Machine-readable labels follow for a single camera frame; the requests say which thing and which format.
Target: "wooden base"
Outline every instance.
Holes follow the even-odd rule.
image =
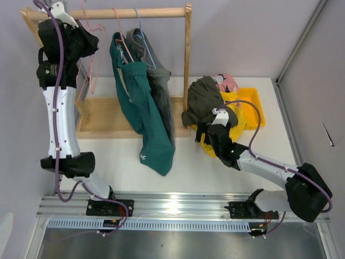
[[[171,97],[175,120],[175,137],[189,137],[190,130],[182,124],[183,97]],[[81,117],[77,129],[79,139],[131,139],[140,138],[121,111],[117,98],[86,98],[89,122]]]

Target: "wooden clothes rack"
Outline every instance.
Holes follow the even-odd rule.
[[[43,12],[33,11],[30,7],[21,8],[23,20],[31,30],[35,40],[42,47],[38,36],[38,23],[49,17]],[[120,19],[134,19],[137,14],[134,9],[117,9]],[[190,130],[182,124],[181,113],[188,107],[188,77],[190,56],[190,28],[191,28],[191,4],[187,3],[183,8],[144,8],[138,9],[140,18],[185,18],[185,43],[184,43],[184,80],[183,96],[172,96],[172,110],[175,120],[175,136],[188,137]],[[112,9],[85,10],[87,19],[116,19]],[[78,20],[84,20],[82,10],[73,10],[69,14]],[[117,98],[86,98],[78,100],[78,93],[74,101],[81,114],[77,128],[77,136],[80,139],[99,138],[138,138],[127,119],[121,111]]]

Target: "blue hanger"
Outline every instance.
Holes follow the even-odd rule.
[[[139,35],[134,35],[134,36],[138,36],[139,38],[142,38],[144,40],[144,43],[145,43],[145,46],[146,46],[146,49],[147,51],[149,52],[149,55],[150,55],[150,58],[151,58],[151,61],[152,61],[152,64],[153,66],[155,67],[156,69],[156,65],[155,65],[155,62],[153,61],[153,58],[151,56],[151,53],[150,53],[150,50],[146,44],[146,41],[145,41],[145,36],[144,36],[144,33],[142,31],[142,27],[141,27],[141,20],[140,20],[140,16],[139,16],[139,13],[138,13],[138,10],[136,8],[134,8],[135,12],[136,12],[136,15],[138,15],[138,20],[139,20],[139,26],[140,26],[140,32],[141,32],[141,37]]]

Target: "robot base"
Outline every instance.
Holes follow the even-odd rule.
[[[259,219],[264,220],[267,218],[265,212],[256,211],[256,215],[252,215],[251,211],[247,207],[245,201],[232,201],[229,202],[229,206],[225,207],[230,211],[230,218],[232,219]],[[271,219],[277,220],[279,218],[278,212],[269,211],[266,212],[269,214]]]
[[[128,216],[133,216],[134,200],[117,200],[122,202],[128,208]],[[94,201],[89,200],[86,209],[87,216],[109,216],[109,217],[121,217],[121,207],[118,204],[108,201]]]

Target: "black mounting bracket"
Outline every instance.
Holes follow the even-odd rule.
[[[50,172],[55,172],[56,159],[48,157],[41,159],[41,168]],[[90,177],[95,170],[95,155],[92,152],[82,152],[80,155],[59,159],[59,173],[67,178]]]
[[[247,207],[247,203],[245,201],[231,201],[229,202],[229,206],[224,207],[229,210],[230,218],[232,219],[256,219],[256,220],[265,220],[267,216],[265,212],[259,211],[255,216],[252,215],[251,211]],[[278,212],[269,211],[266,212],[271,219],[277,220],[279,218]]]
[[[128,208],[128,216],[133,216],[134,200],[116,200],[123,203]],[[89,200],[86,209],[87,216],[109,216],[121,217],[121,205],[108,201]]]

